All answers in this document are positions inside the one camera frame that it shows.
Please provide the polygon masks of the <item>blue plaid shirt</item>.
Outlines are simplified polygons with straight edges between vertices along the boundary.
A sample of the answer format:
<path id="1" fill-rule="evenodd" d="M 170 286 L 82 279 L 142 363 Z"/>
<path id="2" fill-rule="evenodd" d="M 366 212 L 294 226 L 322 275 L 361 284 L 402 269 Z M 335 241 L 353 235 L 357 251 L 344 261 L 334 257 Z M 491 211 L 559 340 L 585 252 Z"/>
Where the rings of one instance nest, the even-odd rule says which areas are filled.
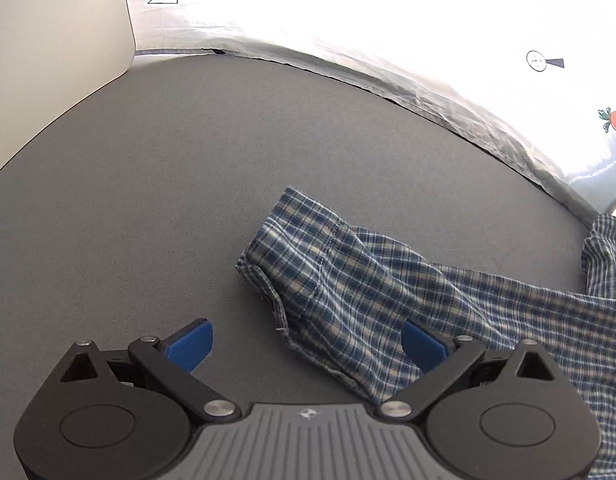
<path id="1" fill-rule="evenodd" d="M 616 217 L 593 221 L 581 266 L 586 289 L 575 294 L 432 263 L 293 188 L 236 263 L 285 344 L 374 403 L 419 378 L 401 347 L 408 318 L 494 350 L 536 339 L 601 426 L 591 477 L 616 479 Z"/>

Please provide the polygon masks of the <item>white printed backdrop cloth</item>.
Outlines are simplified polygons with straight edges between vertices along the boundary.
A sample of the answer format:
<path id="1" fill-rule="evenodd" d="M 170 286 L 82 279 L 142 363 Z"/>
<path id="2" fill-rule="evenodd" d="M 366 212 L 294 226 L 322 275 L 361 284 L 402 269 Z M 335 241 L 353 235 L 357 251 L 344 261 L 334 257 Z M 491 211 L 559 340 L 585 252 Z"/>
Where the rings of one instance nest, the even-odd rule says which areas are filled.
<path id="1" fill-rule="evenodd" d="M 584 220 L 616 216 L 616 0 L 126 0 L 140 54 L 332 77 L 462 136 Z"/>

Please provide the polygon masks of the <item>white rounded board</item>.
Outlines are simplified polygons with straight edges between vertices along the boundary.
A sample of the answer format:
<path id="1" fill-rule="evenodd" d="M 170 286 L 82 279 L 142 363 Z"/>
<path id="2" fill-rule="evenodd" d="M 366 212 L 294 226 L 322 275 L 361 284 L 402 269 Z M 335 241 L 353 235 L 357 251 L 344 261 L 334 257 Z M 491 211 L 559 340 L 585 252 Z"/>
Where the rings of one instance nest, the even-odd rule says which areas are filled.
<path id="1" fill-rule="evenodd" d="M 0 0 L 0 170 L 134 52 L 126 0 Z"/>

